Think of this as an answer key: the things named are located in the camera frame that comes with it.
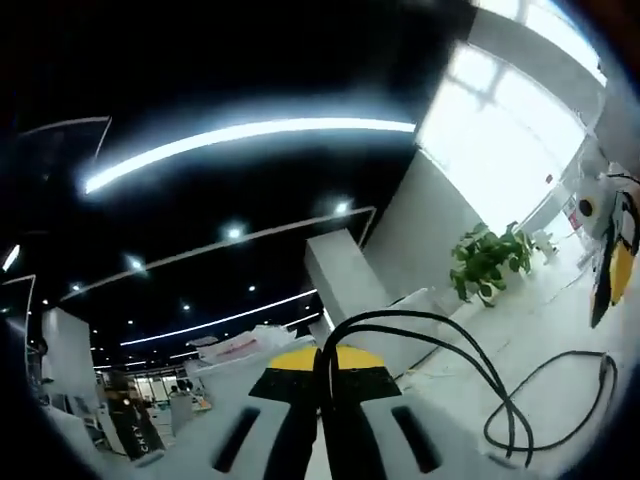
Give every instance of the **black cable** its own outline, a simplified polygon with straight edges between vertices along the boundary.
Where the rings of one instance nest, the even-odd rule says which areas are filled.
[[[480,363],[475,360],[473,357],[471,357],[469,354],[467,354],[466,352],[464,352],[463,350],[459,349],[458,347],[455,347],[453,345],[450,345],[446,342],[443,342],[442,340],[427,336],[427,335],[422,335],[419,333],[415,333],[415,332],[411,332],[411,331],[407,331],[407,330],[403,330],[403,329],[398,329],[398,328],[393,328],[393,327],[386,327],[386,326],[380,326],[380,325],[364,325],[364,326],[356,326],[356,327],[352,327],[351,325],[353,325],[354,323],[364,320],[364,319],[368,319],[368,318],[376,318],[376,317],[388,317],[388,316],[412,316],[412,317],[423,317],[423,318],[430,318],[430,319],[434,319],[437,321],[442,321],[443,323],[446,323],[450,326],[452,326],[454,329],[456,329],[458,332],[460,332],[468,341],[469,343],[476,349],[476,351],[478,352],[478,354],[481,356],[481,358],[483,359],[483,361],[487,364],[487,368],[489,368],[489,370],[492,372],[492,374],[494,375],[494,377],[497,378],[491,378],[487,372],[483,369],[482,365],[480,365]],[[567,352],[563,352],[560,353],[556,356],[554,356],[553,358],[547,360],[546,362],[544,362],[542,365],[538,366],[531,374],[529,374],[516,388],[515,390],[513,390],[513,392],[511,392],[511,394],[507,394],[505,389],[504,389],[504,385],[502,384],[500,377],[497,373],[497,371],[495,370],[495,368],[493,367],[493,365],[491,364],[490,360],[486,357],[486,355],[484,354],[484,352],[482,351],[482,349],[480,348],[480,346],[477,344],[477,342],[475,341],[475,339],[473,339],[473,337],[471,337],[471,335],[466,332],[466,330],[464,330],[462,327],[460,327],[458,324],[456,324],[455,322],[453,322],[452,320],[446,318],[446,317],[442,317],[440,315],[436,315],[436,314],[431,314],[431,313],[427,313],[427,312],[413,312],[413,311],[409,311],[409,310],[383,310],[383,311],[378,311],[378,312],[365,312],[363,314],[360,315],[356,315],[350,319],[347,319],[345,322],[341,323],[340,325],[338,325],[338,327],[336,327],[336,329],[334,330],[334,332],[330,335],[330,337],[327,339],[327,342],[325,344],[325,348],[323,349],[322,354],[319,356],[318,358],[318,362],[316,362],[316,365],[314,365],[314,372],[318,375],[318,380],[320,382],[320,392],[321,392],[321,409],[323,411],[323,419],[325,416],[325,412],[329,412],[329,410],[332,408],[332,400],[331,400],[331,393],[330,393],[330,384],[329,384],[329,377],[328,377],[328,370],[329,367],[333,367],[332,371],[337,371],[337,354],[336,354],[336,347],[337,344],[340,340],[342,340],[344,337],[346,337],[347,335],[350,335],[351,333],[355,333],[355,332],[362,332],[362,331],[377,331],[377,332],[382,332],[382,333],[389,333],[389,334],[393,334],[393,335],[399,335],[399,336],[403,336],[403,337],[408,337],[408,338],[415,338],[418,340],[422,340],[422,341],[426,341],[429,343],[433,343],[434,345],[438,345],[442,348],[445,348],[446,350],[450,350],[454,353],[457,353],[458,355],[462,356],[463,358],[465,358],[465,360],[467,360],[469,363],[471,363],[476,370],[478,370],[478,372],[482,375],[482,377],[485,379],[485,381],[487,381],[487,383],[489,384],[489,386],[494,390],[494,392],[498,395],[498,397],[500,397],[500,399],[502,400],[502,403],[498,406],[498,408],[489,416],[489,418],[487,419],[485,425],[484,425],[484,436],[485,439],[493,446],[497,447],[497,448],[502,448],[507,450],[507,457],[509,456],[510,452],[512,451],[517,451],[517,452],[526,452],[527,453],[527,458],[525,460],[525,467],[529,466],[529,464],[531,463],[531,459],[533,456],[533,453],[536,451],[545,451],[545,450],[551,450],[553,448],[559,447],[560,445],[563,445],[564,443],[566,443],[567,441],[569,441],[573,436],[575,436],[583,427],[584,425],[591,419],[591,417],[593,416],[593,413],[597,407],[597,405],[600,402],[600,399],[602,397],[602,393],[604,391],[604,386],[605,386],[605,382],[606,382],[606,374],[607,371],[609,370],[609,368],[611,368],[611,370],[613,371],[613,382],[612,382],[612,386],[611,386],[611,392],[609,394],[609,399],[607,401],[607,406],[606,408],[608,409],[611,405],[612,399],[613,399],[613,395],[615,393],[616,387],[617,387],[617,382],[618,382],[618,368],[617,365],[615,363],[615,361],[613,360],[613,358],[611,358],[609,355],[607,355],[604,352],[591,352],[591,351],[582,351],[582,350],[571,350],[571,351],[567,351]],[[560,358],[564,358],[566,356],[583,356],[583,357],[598,357],[601,359],[600,361],[600,372],[599,372],[599,387],[598,387],[598,392],[596,394],[596,398],[593,402],[593,405],[591,406],[591,408],[589,409],[589,411],[587,412],[587,414],[585,415],[585,417],[583,418],[583,420],[578,424],[578,426],[576,428],[574,428],[571,432],[569,432],[567,435],[565,435],[563,438],[561,438],[560,440],[553,442],[551,444],[548,445],[543,445],[540,447],[535,447],[534,442],[533,442],[533,432],[531,431],[531,426],[529,424],[529,422],[527,421],[527,419],[524,417],[524,415],[522,414],[522,412],[513,404],[512,398],[513,396],[522,389],[522,387],[524,385],[526,385],[535,375],[537,375],[540,371],[542,371],[545,367],[547,367],[549,364],[559,360]],[[514,443],[511,441],[511,432],[510,432],[510,438],[509,438],[509,444],[503,444],[501,442],[498,442],[496,440],[494,440],[490,435],[489,435],[489,427],[491,425],[491,423],[493,422],[493,420],[495,419],[495,417],[497,416],[497,414],[503,409],[505,408],[507,410],[507,412],[509,412],[509,410],[512,410],[512,413],[515,413],[515,415],[518,417],[518,419],[522,422],[525,431],[527,432],[527,440],[528,440],[528,445],[527,447],[517,447],[514,445]]]
[[[420,318],[426,318],[426,319],[430,319],[430,320],[435,320],[437,322],[441,322],[444,323],[448,326],[450,326],[451,328],[453,328],[454,330],[456,330],[458,333],[460,333],[468,342],[469,344],[473,347],[473,349],[478,353],[478,355],[480,356],[480,358],[482,359],[482,361],[485,363],[485,365],[487,366],[487,368],[489,369],[489,372],[491,373],[491,375],[493,376],[493,379],[496,383],[496,385],[498,386],[498,388],[500,388],[501,390],[501,394],[502,396],[507,396],[507,389],[504,386],[504,383],[502,382],[502,379],[500,378],[500,375],[498,375],[498,372],[496,371],[496,369],[494,368],[493,364],[491,363],[491,361],[489,360],[489,358],[487,357],[487,355],[484,353],[484,351],[482,350],[482,348],[480,347],[480,345],[478,344],[478,342],[476,342],[476,340],[471,336],[471,334],[469,332],[467,332],[464,328],[462,328],[460,325],[458,325],[456,322],[454,322],[453,320],[444,317],[442,315],[438,315],[435,313],[430,313],[430,312],[418,312],[418,311],[414,311],[414,310],[377,310],[377,311],[371,311],[371,312],[364,312],[361,313],[359,315],[355,315],[351,318],[346,319],[344,322],[340,323],[336,329],[333,331],[332,335],[329,337],[329,339],[327,339],[327,343],[325,344],[325,349],[329,348],[335,351],[336,345],[337,345],[337,341],[331,345],[329,342],[331,341],[331,337],[333,335],[341,335],[342,332],[344,330],[346,330],[349,326],[353,325],[356,322],[360,322],[362,320],[366,320],[366,319],[370,319],[370,318],[380,318],[380,317],[420,317]],[[328,377],[323,379],[326,383],[328,383]],[[325,394],[325,398],[323,399],[324,402],[328,402],[328,404],[331,404],[331,395],[326,393]],[[508,420],[508,429],[509,429],[509,445],[510,446],[515,446],[515,420],[514,420],[514,413],[511,409],[511,406],[509,404],[506,404],[506,410],[507,410],[507,420]],[[531,433],[531,440],[530,440],[531,444],[533,444],[533,433]],[[511,454],[513,453],[513,449],[512,448],[507,448],[507,458],[511,458]]]
[[[350,327],[348,329],[345,329],[340,335],[338,335],[337,341],[340,341],[344,337],[356,332],[382,332],[382,333],[389,333],[391,335],[398,335],[400,337],[415,338],[417,340],[433,343],[434,345],[438,345],[439,347],[442,347],[446,350],[450,350],[462,356],[465,360],[471,363],[476,368],[476,370],[478,370],[480,375],[482,375],[482,377],[486,380],[486,382],[489,384],[491,389],[496,393],[496,395],[498,395],[498,397],[500,397],[500,399],[503,402],[503,405],[510,405],[515,415],[518,417],[520,422],[522,422],[522,425],[524,426],[527,432],[527,439],[530,445],[530,448],[526,449],[528,453],[527,453],[527,458],[525,460],[525,466],[529,466],[529,464],[531,463],[531,459],[533,457],[533,451],[534,451],[533,431],[531,430],[531,426],[529,425],[529,422],[527,421],[526,417],[518,409],[518,407],[516,407],[513,404],[509,396],[506,395],[503,392],[503,390],[500,389],[500,387],[498,387],[495,381],[489,376],[489,374],[484,370],[482,365],[480,365],[480,363],[475,358],[473,358],[464,350],[461,350],[458,347],[450,345],[447,342],[443,342],[442,340],[438,340],[437,338],[430,337],[428,335],[423,335],[421,333],[415,333],[408,330],[403,330],[401,328],[385,327],[383,325],[359,325],[359,326]]]
[[[612,173],[607,175],[607,177],[609,178],[624,178],[626,180],[631,180],[632,182],[635,182],[636,184],[640,185],[640,180],[638,180],[637,178],[633,178],[629,175],[625,175],[624,173]]]
[[[527,376],[527,378],[525,378],[522,382],[520,382],[520,384],[515,388],[515,390],[509,394],[509,398],[512,399],[513,396],[516,393],[518,393],[522,389],[522,387],[524,387],[529,382],[529,380],[531,380],[538,373],[540,373],[546,366],[548,366],[549,364],[555,362],[556,360],[559,360],[559,359],[567,357],[567,356],[582,356],[582,357],[598,357],[598,358],[600,358],[601,366],[600,366],[600,373],[598,375],[598,393],[596,394],[596,398],[593,401],[593,404],[591,405],[591,408],[589,409],[589,411],[587,412],[585,417],[582,419],[582,421],[578,424],[578,426],[576,428],[574,428],[571,432],[569,432],[567,435],[562,437],[560,440],[557,440],[557,441],[555,441],[553,443],[550,443],[548,445],[535,447],[534,448],[534,452],[543,452],[543,451],[547,451],[547,450],[551,450],[551,449],[554,449],[556,447],[559,447],[560,445],[564,445],[571,438],[573,438],[582,429],[582,427],[585,426],[585,424],[593,416],[593,413],[594,413],[596,407],[600,403],[600,399],[602,397],[602,393],[604,391],[604,386],[605,386],[605,383],[606,383],[606,372],[607,372],[607,370],[609,368],[611,368],[611,370],[613,371],[613,382],[612,382],[612,385],[611,385],[611,392],[609,394],[609,400],[607,401],[607,409],[611,405],[611,401],[613,399],[613,394],[614,394],[614,392],[616,390],[616,386],[618,384],[618,366],[616,365],[615,360],[613,358],[611,358],[609,355],[607,355],[606,353],[604,353],[604,352],[590,352],[590,351],[584,351],[584,350],[569,350],[567,352],[560,353],[560,354],[556,355],[555,357],[550,358],[549,360],[544,362],[542,365],[538,366],[533,372],[531,372],[529,374],[529,376]],[[495,419],[496,415],[503,408],[504,408],[504,404],[501,404],[489,416],[489,418],[487,419],[486,423],[484,424],[484,432],[483,433],[484,433],[484,438],[491,445],[493,445],[494,447],[506,449],[508,447],[508,445],[505,445],[503,443],[500,443],[500,442],[494,440],[489,435],[489,427],[490,427],[491,423]],[[514,447],[514,449],[515,449],[516,452],[526,452],[526,451],[528,451],[528,449],[525,448],[525,447],[517,447],[516,446],[516,447]]]

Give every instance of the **white floor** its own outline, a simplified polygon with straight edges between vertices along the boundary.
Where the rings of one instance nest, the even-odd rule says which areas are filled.
[[[576,252],[579,254],[575,241],[575,237],[571,242],[567,241],[560,255],[549,265],[543,265],[541,255],[538,256],[532,274],[519,287],[497,297],[496,308],[466,305],[453,316],[480,343],[509,391],[545,360],[574,349],[608,352],[620,369],[618,392],[626,386],[629,367],[637,358],[636,345],[640,336],[640,322],[635,321],[632,314],[634,292],[610,309],[596,329],[591,329],[589,295],[593,274],[590,271],[581,273],[575,267]],[[632,290],[640,294],[638,279],[638,275],[632,279]],[[636,298],[637,311],[640,296],[636,295]],[[472,351],[461,338],[455,344],[467,352]],[[516,396],[515,402],[529,419],[538,445],[562,438],[582,420],[595,398],[598,368],[596,359],[559,360]],[[493,449],[484,440],[482,428],[500,401],[464,359],[439,349],[415,371],[401,378],[399,384],[404,391],[417,392],[426,401],[439,406],[476,434],[481,450]],[[536,453],[531,468],[556,475],[570,466],[601,427],[603,410],[598,408],[592,421],[566,445]],[[504,414],[495,420],[491,433],[506,443]],[[523,429],[519,428],[517,433],[518,445],[524,446]],[[512,460],[522,464],[524,454],[514,456]]]

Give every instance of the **green plant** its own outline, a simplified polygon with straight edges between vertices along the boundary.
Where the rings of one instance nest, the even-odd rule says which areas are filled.
[[[461,300],[469,302],[468,288],[477,287],[482,303],[493,307],[487,300],[493,294],[493,288],[507,288],[498,267],[506,265],[513,272],[531,271],[533,244],[524,232],[513,232],[516,223],[509,224],[500,237],[484,223],[479,223],[460,238],[451,251],[459,265],[449,272],[449,277]]]

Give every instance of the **ceiling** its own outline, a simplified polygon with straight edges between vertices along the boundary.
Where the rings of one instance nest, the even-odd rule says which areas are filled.
[[[369,213],[351,211],[375,207],[379,215],[415,147],[400,132],[296,132],[194,149],[85,194],[89,176],[169,142],[248,122],[330,116],[418,123],[472,15],[457,1],[232,3],[150,12],[97,2],[56,9],[12,33],[23,56],[1,152],[0,248],[8,253],[20,244],[21,252],[7,276],[36,273],[33,316],[57,305],[87,321],[97,331],[96,365],[180,362],[169,357],[189,351],[188,340],[320,312],[319,298],[309,295],[120,346],[312,289],[305,240],[340,228],[359,239]],[[106,118],[24,134],[86,117]],[[132,270],[133,259],[148,265],[211,245],[232,226],[249,235],[330,216],[339,202],[350,212],[133,269],[84,291]],[[77,293],[74,285],[81,291],[66,298]]]

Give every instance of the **window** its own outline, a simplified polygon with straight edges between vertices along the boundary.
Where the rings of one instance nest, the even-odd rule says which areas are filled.
[[[483,65],[479,75],[467,76],[471,63]],[[560,178],[584,137],[579,121],[540,85],[464,45],[454,52],[417,141],[502,233],[544,199],[553,188],[547,177]]]

